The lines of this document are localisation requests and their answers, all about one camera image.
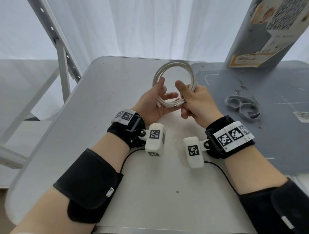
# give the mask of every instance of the floor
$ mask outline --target floor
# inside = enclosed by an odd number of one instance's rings
[[[9,234],[15,227],[5,213],[4,200],[6,192],[6,189],[0,189],[0,234]]]

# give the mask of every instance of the person's right hand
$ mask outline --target person's right hand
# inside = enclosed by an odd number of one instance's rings
[[[181,81],[175,82],[176,88],[179,90],[186,102],[181,108],[181,117],[187,119],[192,116],[194,120],[203,128],[207,128],[212,122],[223,117],[217,108],[213,98],[206,87],[197,85],[194,92]]]

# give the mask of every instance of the hand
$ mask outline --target hand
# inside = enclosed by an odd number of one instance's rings
[[[166,93],[166,86],[164,86],[164,77],[160,80],[146,93],[142,95],[136,105],[131,108],[131,110],[136,111],[144,120],[146,126],[150,126],[156,123],[163,115],[171,113],[173,111],[179,110],[180,107],[161,107],[157,106],[159,96],[163,100],[177,98],[178,93]]]
[[[183,119],[192,116],[198,125],[207,128],[212,122],[224,116],[220,113],[206,87],[197,85],[194,92],[191,92],[189,85],[186,86],[181,81],[176,81],[175,86],[181,96],[186,99],[181,107]]]

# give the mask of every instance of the black elbow brace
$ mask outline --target black elbow brace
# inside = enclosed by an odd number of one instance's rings
[[[123,175],[91,149],[86,149],[54,187],[70,199],[68,217],[95,224],[103,217]]]
[[[309,197],[291,180],[239,199],[257,233],[309,233]]]

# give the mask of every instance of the black arm sleeve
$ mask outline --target black arm sleeve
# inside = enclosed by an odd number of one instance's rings
[[[309,233],[309,197],[291,180],[279,188],[239,195],[239,200],[259,234]]]

